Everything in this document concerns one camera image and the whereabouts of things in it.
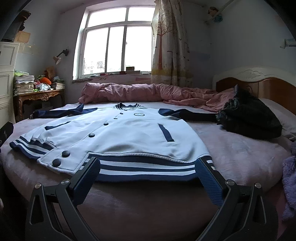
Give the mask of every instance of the windowsill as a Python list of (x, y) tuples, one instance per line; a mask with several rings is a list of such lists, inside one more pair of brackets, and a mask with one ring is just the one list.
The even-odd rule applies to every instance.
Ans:
[(114, 74), (73, 80), (72, 83), (150, 84), (150, 74)]

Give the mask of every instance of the navy pocket trim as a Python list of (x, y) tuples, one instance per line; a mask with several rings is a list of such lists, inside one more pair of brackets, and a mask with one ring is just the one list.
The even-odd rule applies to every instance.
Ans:
[(68, 124), (70, 121), (68, 121), (68, 122), (66, 122), (66, 123), (63, 123), (63, 124), (60, 124), (60, 125), (58, 125), (58, 126), (46, 126), (46, 127), (44, 127), (47, 131), (48, 130), (51, 130), (51, 129), (53, 129), (53, 128), (56, 128), (56, 127), (59, 127), (59, 126), (62, 126), (62, 125), (65, 125), (65, 124)]
[(162, 124), (158, 124), (158, 125), (159, 125), (159, 128), (161, 129), (161, 131), (163, 132), (163, 135), (165, 136), (166, 140), (168, 142), (174, 142), (174, 139), (170, 135), (169, 131)]

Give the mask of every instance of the white cabinet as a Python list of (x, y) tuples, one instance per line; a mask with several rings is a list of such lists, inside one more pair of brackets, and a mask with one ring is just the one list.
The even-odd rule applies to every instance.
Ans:
[(12, 88), (19, 43), (0, 42), (0, 128), (8, 121), (15, 123)]

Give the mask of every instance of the desk leg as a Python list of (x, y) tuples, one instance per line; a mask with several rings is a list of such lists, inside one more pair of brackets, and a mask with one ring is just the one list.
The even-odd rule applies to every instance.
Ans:
[(62, 99), (62, 107), (65, 106), (65, 95), (64, 94), (60, 94), (61, 99)]
[(22, 121), (22, 100), (21, 100), (21, 98), (18, 98), (17, 109), (18, 109), (17, 121), (19, 122), (19, 121)]

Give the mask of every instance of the window frame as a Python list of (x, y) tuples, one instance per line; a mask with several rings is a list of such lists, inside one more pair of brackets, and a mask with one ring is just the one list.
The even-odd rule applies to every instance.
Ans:
[[(99, 74), (99, 73), (92, 73), (92, 74), (83, 74), (83, 68), (84, 68), (84, 50), (85, 50), (85, 44), (86, 44), (86, 37), (87, 33), (89, 31), (97, 30), (97, 29), (102, 29), (102, 28), (108, 28), (108, 36), (107, 36), (107, 47), (106, 47), (106, 55), (105, 55), (105, 73), (114, 73), (114, 72), (107, 72), (107, 62), (108, 62), (108, 46), (109, 46), (109, 35), (110, 35), (110, 28), (111, 27), (119, 27), (123, 26), (124, 31), (123, 31), (123, 41), (122, 41), (122, 52), (121, 52), (121, 71), (125, 71), (124, 65), (125, 65), (125, 52), (126, 52), (126, 32), (128, 27), (135, 27), (135, 26), (151, 26), (151, 21), (128, 21), (128, 13), (129, 9), (131, 7), (153, 7), (153, 5), (136, 5), (136, 6), (121, 6), (121, 7), (111, 7), (111, 8), (104, 8), (100, 10), (95, 10), (89, 12), (87, 16), (87, 21), (86, 21), (86, 26), (83, 30), (82, 34), (82, 42), (81, 42), (81, 48), (80, 48), (80, 55), (79, 55), (79, 67), (78, 67), (78, 76), (80, 79), (85, 78), (85, 77), (90, 77), (91, 75)], [(126, 8), (126, 17), (124, 22), (116, 22), (116, 23), (106, 23), (106, 24), (101, 24), (93, 27), (87, 27), (89, 24), (89, 19), (92, 13), (95, 12), (100, 12), (104, 10), (109, 10), (109, 9), (115, 9), (115, 8)], [(153, 33), (151, 34), (151, 66), (153, 62), (153, 53), (154, 53), (154, 36)]]

